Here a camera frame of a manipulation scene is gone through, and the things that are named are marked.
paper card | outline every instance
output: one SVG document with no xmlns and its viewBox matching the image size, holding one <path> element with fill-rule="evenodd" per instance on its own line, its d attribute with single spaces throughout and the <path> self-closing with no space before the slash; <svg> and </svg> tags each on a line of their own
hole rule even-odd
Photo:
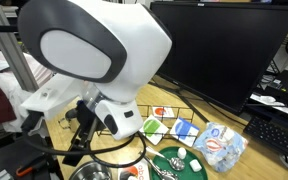
<svg viewBox="0 0 288 180">
<path fill-rule="evenodd" d="M 185 145 L 192 147 L 200 129 L 179 117 L 175 121 L 170 134 Z"/>
<path fill-rule="evenodd" d="M 133 166 L 118 168 L 118 180 L 150 180 L 147 162 L 143 159 Z"/>
<path fill-rule="evenodd" d="M 151 141 L 154 145 L 157 145 L 163 138 L 163 135 L 167 133 L 169 129 L 156 117 L 150 115 L 145 121 L 140 132 Z"/>
<path fill-rule="evenodd" d="M 173 109 L 170 106 L 153 106 L 153 115 L 157 118 L 174 118 Z"/>
</svg>

cable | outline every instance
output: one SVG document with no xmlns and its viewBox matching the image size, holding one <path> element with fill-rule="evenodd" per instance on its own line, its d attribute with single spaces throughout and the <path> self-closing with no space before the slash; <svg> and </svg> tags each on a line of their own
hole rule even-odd
<svg viewBox="0 0 288 180">
<path fill-rule="evenodd" d="M 235 122 L 237 122 L 237 123 L 239 123 L 239 124 L 241 124 L 241 125 L 243 125 L 243 126 L 246 126 L 245 124 L 239 122 L 238 120 L 229 117 L 228 115 L 226 115 L 225 113 L 223 113 L 222 111 L 220 111 L 219 109 L 217 109 L 215 106 L 213 106 L 211 103 L 209 103 L 209 102 L 207 102 L 207 101 L 205 101 L 205 102 L 206 102 L 209 106 L 211 106 L 213 109 L 215 109 L 217 112 L 219 112 L 219 113 L 221 113 L 223 116 L 225 116 L 226 118 L 228 118 L 228 119 L 230 119 L 230 120 L 232 120 L 232 121 L 235 121 Z"/>
<path fill-rule="evenodd" d="M 168 90 L 170 88 L 167 88 L 167 87 L 161 87 L 158 83 L 156 83 L 156 81 L 152 78 L 152 81 L 155 83 L 153 85 L 156 85 L 157 87 L 159 87 L 160 89 L 164 90 L 165 92 L 169 93 L 169 91 L 172 91 L 171 93 L 172 94 L 175 94 L 179 97 L 180 100 L 182 100 L 198 117 L 200 117 L 205 123 L 208 123 L 210 122 L 199 110 L 197 110 L 191 102 L 189 102 L 187 99 L 191 99 L 191 100 L 198 100 L 198 101 L 204 101 L 203 99 L 197 99 L 197 98 L 189 98 L 189 97 L 185 97 L 185 96 L 182 96 L 180 93 L 179 93 L 179 90 Z"/>
<path fill-rule="evenodd" d="M 102 164 L 104 166 L 107 166 L 107 167 L 111 167 L 111 168 L 126 168 L 126 167 L 130 167 L 130 166 L 140 162 L 144 158 L 145 153 L 146 153 L 146 143 L 145 143 L 144 137 L 139 132 L 137 132 L 137 134 L 140 137 L 140 140 L 142 141 L 143 151 L 142 151 L 141 155 L 135 161 L 133 161 L 131 163 L 127 163 L 127 164 L 111 164 L 111 163 L 108 163 L 108 162 L 105 162 L 105 161 L 99 159 L 98 157 L 96 157 L 95 154 L 90 154 L 90 156 L 95 162 L 97 162 L 99 164 Z"/>
<path fill-rule="evenodd" d="M 183 97 L 183 98 L 186 98 L 186 99 L 190 99 L 190 100 L 196 100 L 196 101 L 204 101 L 203 99 L 199 99 L 199 98 L 191 98 L 191 97 L 186 97 L 186 96 L 183 96 L 179 93 L 176 93 L 175 90 L 174 92 L 169 92 L 166 87 L 162 87 L 161 85 L 159 85 L 155 80 L 154 78 L 152 78 L 152 81 L 155 83 L 155 85 L 153 83 L 149 83 L 150 85 L 154 85 L 154 86 L 157 86 L 158 88 L 160 88 L 161 90 L 163 90 L 164 92 L 168 93 L 168 94 L 175 94 L 176 96 L 180 96 L 180 97 Z"/>
<path fill-rule="evenodd" d="M 110 152 L 110 151 L 116 151 L 118 149 L 121 149 L 125 146 L 127 146 L 128 144 L 130 144 L 133 139 L 134 139 L 135 135 L 132 135 L 131 138 L 126 141 L 125 143 L 115 146 L 115 147 L 111 147 L 111 148 L 106 148 L 106 149 L 99 149 L 99 150 L 93 150 L 93 151 L 62 151 L 62 150 L 56 150 L 56 149 L 51 149 L 48 148 L 46 146 L 42 146 L 39 144 L 35 144 L 32 141 L 30 141 L 29 135 L 27 132 L 23 131 L 23 139 L 24 141 L 29 144 L 30 146 L 34 147 L 35 149 L 51 154 L 51 155 L 60 155 L 60 156 L 80 156 L 80 155 L 89 155 L 89 154 L 100 154 L 100 153 L 106 153 L 106 152 Z"/>
<path fill-rule="evenodd" d="M 9 32 L 9 33 L 18 32 L 18 28 L 16 25 L 14 25 L 14 26 L 2 26 L 2 25 L 0 25 L 0 32 Z"/>
</svg>

black monitor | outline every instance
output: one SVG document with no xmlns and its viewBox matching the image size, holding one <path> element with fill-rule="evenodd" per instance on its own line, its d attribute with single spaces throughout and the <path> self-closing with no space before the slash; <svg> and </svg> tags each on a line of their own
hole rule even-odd
<svg viewBox="0 0 288 180">
<path fill-rule="evenodd" d="M 238 114 L 288 33 L 288 7 L 153 2 L 172 35 L 161 77 Z"/>
</svg>

table surface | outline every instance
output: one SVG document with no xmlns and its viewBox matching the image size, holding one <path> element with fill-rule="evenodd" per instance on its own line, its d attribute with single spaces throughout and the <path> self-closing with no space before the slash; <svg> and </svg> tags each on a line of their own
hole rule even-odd
<svg viewBox="0 0 288 180">
<path fill-rule="evenodd" d="M 163 83 L 161 79 L 155 77 L 159 83 Z M 182 93 L 185 96 L 194 96 L 188 92 Z M 152 85 L 145 85 L 138 93 L 136 98 L 138 105 L 171 105 L 173 107 L 187 107 L 187 105 L 182 102 L 178 96 L 168 93 L 158 87 Z M 153 147 L 155 150 L 161 150 L 169 146 L 180 146 L 185 147 L 187 150 L 193 152 L 203 163 L 208 174 L 208 178 L 211 180 L 216 179 L 288 179 L 288 169 L 282 164 L 279 159 L 278 153 L 269 149 L 268 147 L 263 146 L 262 144 L 256 142 L 247 134 L 243 133 L 244 125 L 247 124 L 247 121 L 230 114 L 224 110 L 221 110 L 229 117 L 234 118 L 238 122 L 234 122 L 227 117 L 221 115 L 219 112 L 210 107 L 206 102 L 191 99 L 190 102 L 210 121 L 221 123 L 240 133 L 243 137 L 249 140 L 249 144 L 241 155 L 239 161 L 235 166 L 225 172 L 218 173 L 212 169 L 210 165 L 207 164 L 203 155 L 190 147 L 185 146 L 184 144 L 173 140 L 173 139 L 163 139 L 158 145 L 154 146 L 153 144 L 147 142 L 147 145 Z M 47 127 L 54 145 L 55 149 L 67 150 L 70 146 L 70 140 L 73 137 L 73 133 L 69 129 L 63 129 L 59 126 L 58 120 L 64 117 L 66 111 L 75 107 L 75 102 L 70 103 L 61 113 L 59 113 L 55 118 L 50 121 L 47 121 Z M 141 110 L 140 112 L 146 114 L 146 110 Z M 183 112 L 181 116 L 185 116 L 187 113 L 188 116 L 192 112 Z M 199 135 L 205 130 L 206 124 L 197 116 L 193 117 L 193 124 L 197 125 L 200 128 Z M 92 140 L 93 149 L 101 149 L 112 147 L 118 145 L 122 141 L 115 141 L 110 135 L 94 135 Z M 135 140 L 127 147 L 118 150 L 114 153 L 105 153 L 98 155 L 99 158 L 103 160 L 110 161 L 112 163 L 118 162 L 127 162 L 132 161 L 138 157 L 138 152 L 141 151 L 142 144 L 139 138 Z M 63 156 L 58 156 L 58 161 L 60 163 L 60 168 L 63 174 L 64 179 L 69 179 L 74 170 L 82 165 L 85 162 L 91 161 L 92 159 L 89 156 L 84 156 L 81 162 L 76 167 L 68 166 L 62 164 Z M 113 179 L 117 180 L 117 169 L 111 169 Z"/>
</svg>

metal bowl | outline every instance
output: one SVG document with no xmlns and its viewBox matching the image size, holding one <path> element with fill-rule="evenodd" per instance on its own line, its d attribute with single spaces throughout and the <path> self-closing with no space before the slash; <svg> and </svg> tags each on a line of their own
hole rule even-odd
<svg viewBox="0 0 288 180">
<path fill-rule="evenodd" d="M 111 170 L 97 162 L 90 161 L 78 167 L 70 180 L 111 180 Z"/>
</svg>

